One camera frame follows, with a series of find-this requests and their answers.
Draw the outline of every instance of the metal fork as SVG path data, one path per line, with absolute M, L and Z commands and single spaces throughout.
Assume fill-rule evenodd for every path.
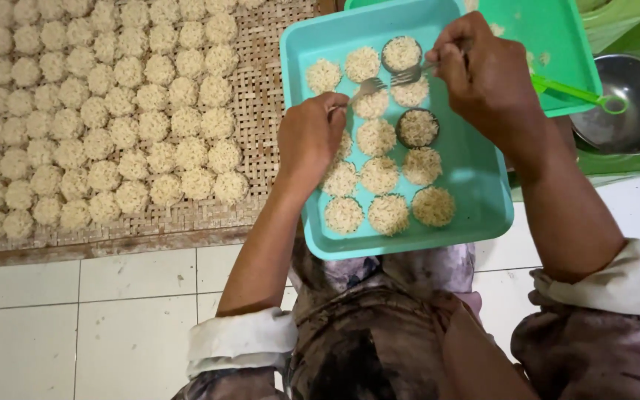
M 360 97 L 373 95 L 380 90 L 384 90 L 387 88 L 387 85 L 382 82 L 378 77 L 370 77 L 369 79 L 365 79 L 360 83 L 360 90 L 356 95 L 352 96 L 347 105 L 352 105 L 352 103 L 356 102 Z
M 392 74 L 392 86 L 410 85 L 419 82 L 425 70 L 430 70 L 439 66 L 439 63 L 427 63 L 424 65 L 417 64 L 403 71 Z

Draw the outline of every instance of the green handle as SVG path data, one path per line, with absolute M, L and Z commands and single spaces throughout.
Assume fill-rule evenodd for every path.
M 544 92 L 547 88 L 556 90 L 557 92 L 566 93 L 567 95 L 582 99 L 588 103 L 599 105 L 605 112 L 609 114 L 621 114 L 627 110 L 629 103 L 619 96 L 600 96 L 593 92 L 577 89 L 574 86 L 565 85 L 555 80 L 547 79 L 544 76 L 532 74 L 533 87 L 538 93 Z

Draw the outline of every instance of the white cuff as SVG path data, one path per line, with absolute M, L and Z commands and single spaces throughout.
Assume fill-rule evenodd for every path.
M 189 332 L 187 377 L 225 368 L 280 368 L 297 340 L 292 314 L 279 307 L 212 318 Z
M 543 269 L 533 270 L 538 292 L 562 304 L 619 314 L 640 315 L 640 240 L 629 239 L 607 268 L 570 285 L 556 282 Z

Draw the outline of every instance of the white tile floor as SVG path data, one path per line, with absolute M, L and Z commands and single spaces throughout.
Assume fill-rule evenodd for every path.
M 600 194 L 640 237 L 640 179 Z M 478 245 L 474 288 L 486 329 L 509 354 L 540 265 L 524 207 Z M 0 268 L 0 399 L 168 398 L 186 381 L 189 328 L 213 317 L 240 246 Z M 287 288 L 282 307 L 292 308 Z

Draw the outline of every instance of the person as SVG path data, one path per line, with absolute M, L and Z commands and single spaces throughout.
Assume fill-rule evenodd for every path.
M 434 74 L 451 109 L 512 160 L 522 183 L 543 267 L 529 295 L 540 312 L 511 341 L 520 364 L 480 323 L 472 243 L 323 261 L 296 240 L 346 123 L 347 96 L 325 93 L 281 123 L 272 192 L 216 317 L 191 330 L 190 382 L 176 398 L 640 399 L 640 241 L 621 234 L 540 109 L 525 48 L 495 37 L 475 11 L 425 58 L 440 60 Z M 279 308 L 290 266 L 292 314 Z

